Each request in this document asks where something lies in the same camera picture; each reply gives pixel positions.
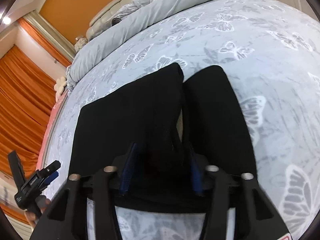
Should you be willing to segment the black pants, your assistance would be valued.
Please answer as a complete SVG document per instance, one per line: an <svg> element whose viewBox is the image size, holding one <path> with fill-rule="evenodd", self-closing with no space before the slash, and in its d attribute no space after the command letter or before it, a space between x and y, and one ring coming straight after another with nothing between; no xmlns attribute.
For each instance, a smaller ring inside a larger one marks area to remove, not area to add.
<svg viewBox="0 0 320 240"><path fill-rule="evenodd" d="M172 63L82 107L69 172L90 176L116 165L131 144L132 180L119 207L204 212L208 198L193 185L196 155L227 174L257 174L244 115L220 66L185 79Z"/></svg>

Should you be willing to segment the orange curtain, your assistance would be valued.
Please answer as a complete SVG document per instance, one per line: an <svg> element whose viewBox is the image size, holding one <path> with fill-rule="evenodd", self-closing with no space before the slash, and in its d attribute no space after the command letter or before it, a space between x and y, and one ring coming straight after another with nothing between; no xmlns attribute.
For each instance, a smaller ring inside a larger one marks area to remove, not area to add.
<svg viewBox="0 0 320 240"><path fill-rule="evenodd" d="M36 168L55 103L53 80L13 46L1 58L1 171L11 175L7 155L16 150L26 175Z"/></svg>

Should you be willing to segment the white plush toy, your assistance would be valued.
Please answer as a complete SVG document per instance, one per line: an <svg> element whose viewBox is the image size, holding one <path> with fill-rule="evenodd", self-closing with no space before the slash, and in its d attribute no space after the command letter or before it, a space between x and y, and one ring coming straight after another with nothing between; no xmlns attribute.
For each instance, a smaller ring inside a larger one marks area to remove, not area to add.
<svg viewBox="0 0 320 240"><path fill-rule="evenodd" d="M67 79L64 76L56 80L56 84L54 85L56 101L58 101L61 95L64 93L66 86L67 86Z"/></svg>

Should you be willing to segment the grey butterfly bedspread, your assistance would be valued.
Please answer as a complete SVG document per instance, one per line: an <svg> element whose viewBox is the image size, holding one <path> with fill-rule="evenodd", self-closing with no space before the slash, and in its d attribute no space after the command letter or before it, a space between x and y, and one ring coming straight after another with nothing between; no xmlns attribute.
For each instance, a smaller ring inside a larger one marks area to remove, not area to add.
<svg viewBox="0 0 320 240"><path fill-rule="evenodd" d="M319 239L319 23L155 4L84 46L32 239Z"/></svg>

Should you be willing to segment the beige tufted headboard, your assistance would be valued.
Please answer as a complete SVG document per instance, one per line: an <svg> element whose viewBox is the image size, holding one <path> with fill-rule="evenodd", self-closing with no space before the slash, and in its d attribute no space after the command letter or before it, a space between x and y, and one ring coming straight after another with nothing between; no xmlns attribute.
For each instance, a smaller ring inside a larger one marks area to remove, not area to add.
<svg viewBox="0 0 320 240"><path fill-rule="evenodd" d="M112 16L124 5L131 3L133 0L112 0L103 7L90 21L89 28L86 31L86 38L90 40L104 23L106 23Z"/></svg>

